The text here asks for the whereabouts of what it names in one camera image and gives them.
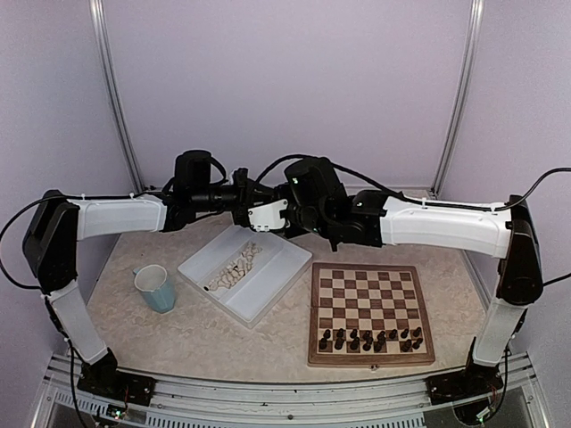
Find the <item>wooden chess board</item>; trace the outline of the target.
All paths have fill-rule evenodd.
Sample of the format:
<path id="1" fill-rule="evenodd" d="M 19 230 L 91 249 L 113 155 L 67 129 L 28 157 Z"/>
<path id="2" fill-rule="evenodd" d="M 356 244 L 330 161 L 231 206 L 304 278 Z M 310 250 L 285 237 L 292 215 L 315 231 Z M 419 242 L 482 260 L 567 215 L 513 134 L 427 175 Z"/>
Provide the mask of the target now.
<path id="1" fill-rule="evenodd" d="M 435 362 L 434 344 L 418 272 L 413 266 L 314 263 L 311 268 L 310 330 L 308 365 L 335 368 L 430 366 Z M 418 339 L 412 332 L 422 328 L 423 342 L 418 350 L 412 347 L 401 352 L 407 340 Z M 335 349 L 337 331 L 343 328 L 344 343 Z M 406 339 L 401 332 L 410 330 Z M 330 329 L 331 337 L 325 351 L 318 342 Z M 349 349 L 350 333 L 358 330 L 360 349 Z M 397 329 L 395 339 L 389 333 Z M 371 350 L 364 351 L 362 335 L 371 331 Z M 374 352 L 377 335 L 386 331 L 382 351 Z"/>

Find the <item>dark chess piece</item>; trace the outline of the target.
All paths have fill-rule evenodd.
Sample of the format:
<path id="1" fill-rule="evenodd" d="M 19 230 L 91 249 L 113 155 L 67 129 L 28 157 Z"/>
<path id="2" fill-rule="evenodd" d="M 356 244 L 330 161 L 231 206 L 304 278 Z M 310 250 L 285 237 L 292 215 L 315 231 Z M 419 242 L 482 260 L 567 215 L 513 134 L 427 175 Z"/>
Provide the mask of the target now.
<path id="1" fill-rule="evenodd" d="M 381 352 L 384 346 L 385 346 L 385 343 L 383 341 L 376 341 L 374 343 L 374 352 L 375 353 Z"/>

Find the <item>dark piece corner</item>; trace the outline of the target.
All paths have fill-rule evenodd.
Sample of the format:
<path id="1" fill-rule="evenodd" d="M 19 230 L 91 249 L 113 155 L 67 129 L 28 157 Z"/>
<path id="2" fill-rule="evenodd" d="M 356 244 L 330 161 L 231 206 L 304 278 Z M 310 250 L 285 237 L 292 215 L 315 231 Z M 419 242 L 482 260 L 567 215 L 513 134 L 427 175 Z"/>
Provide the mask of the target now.
<path id="1" fill-rule="evenodd" d="M 414 350 L 418 350 L 418 349 L 420 348 L 420 345 L 422 344 L 422 342 L 423 342 L 423 339 L 422 339 L 422 338 L 418 338 L 418 339 L 416 339 L 416 340 L 412 343 L 411 347 L 412 347 Z"/>

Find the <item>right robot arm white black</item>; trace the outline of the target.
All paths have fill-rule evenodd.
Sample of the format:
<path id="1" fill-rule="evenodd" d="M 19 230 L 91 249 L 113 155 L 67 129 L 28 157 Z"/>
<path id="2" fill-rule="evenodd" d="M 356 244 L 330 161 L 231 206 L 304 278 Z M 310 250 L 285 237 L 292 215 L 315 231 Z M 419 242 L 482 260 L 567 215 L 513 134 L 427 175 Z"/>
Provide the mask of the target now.
<path id="1" fill-rule="evenodd" d="M 472 251 L 499 261 L 496 294 L 474 339 L 469 366 L 456 386 L 476 395 L 492 378 L 527 308 L 542 294 L 542 272 L 533 221 L 525 202 L 458 204 L 410 198 L 372 185 L 348 194 L 327 158 L 302 157 L 285 169 L 287 181 L 264 226 L 294 226 L 340 243 L 381 247 L 426 245 Z"/>

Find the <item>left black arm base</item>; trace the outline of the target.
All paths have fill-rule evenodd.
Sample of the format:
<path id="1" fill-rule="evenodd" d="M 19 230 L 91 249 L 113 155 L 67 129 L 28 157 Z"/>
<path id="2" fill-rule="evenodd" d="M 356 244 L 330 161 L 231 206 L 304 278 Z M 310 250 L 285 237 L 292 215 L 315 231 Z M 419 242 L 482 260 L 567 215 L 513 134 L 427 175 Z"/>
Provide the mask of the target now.
<path id="1" fill-rule="evenodd" d="M 107 349 L 97 362 L 81 363 L 78 387 L 96 396 L 149 407 L 155 384 L 156 380 L 150 376 L 120 371 L 113 352 Z"/>

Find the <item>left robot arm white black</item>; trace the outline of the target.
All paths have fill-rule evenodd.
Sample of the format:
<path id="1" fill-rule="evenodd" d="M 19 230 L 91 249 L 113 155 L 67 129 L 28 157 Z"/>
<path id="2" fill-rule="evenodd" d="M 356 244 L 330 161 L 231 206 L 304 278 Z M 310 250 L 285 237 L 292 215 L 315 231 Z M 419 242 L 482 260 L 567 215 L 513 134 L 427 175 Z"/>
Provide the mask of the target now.
<path id="1" fill-rule="evenodd" d="M 235 171 L 231 184 L 211 181 L 221 164 L 210 152 L 187 151 L 175 161 L 173 178 L 157 194 L 74 198 L 48 191 L 23 240 L 23 252 L 39 282 L 46 306 L 69 344 L 91 370 L 90 382 L 108 397 L 119 395 L 125 378 L 98 335 L 78 286 L 77 244 L 91 237 L 129 232 L 174 232 L 200 214 L 228 211 L 239 226 L 256 232 L 280 229 L 281 207 L 272 192 Z"/>

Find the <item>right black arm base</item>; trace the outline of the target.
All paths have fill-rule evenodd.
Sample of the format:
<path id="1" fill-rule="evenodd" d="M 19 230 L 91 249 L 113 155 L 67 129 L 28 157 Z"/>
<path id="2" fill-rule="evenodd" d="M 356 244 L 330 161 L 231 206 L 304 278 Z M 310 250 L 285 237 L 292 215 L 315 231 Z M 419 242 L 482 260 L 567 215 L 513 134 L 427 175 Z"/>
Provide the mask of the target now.
<path id="1" fill-rule="evenodd" d="M 499 364 L 482 366 L 471 356 L 459 370 L 426 378 L 427 393 L 432 405 L 473 398 L 499 391 L 504 387 Z"/>

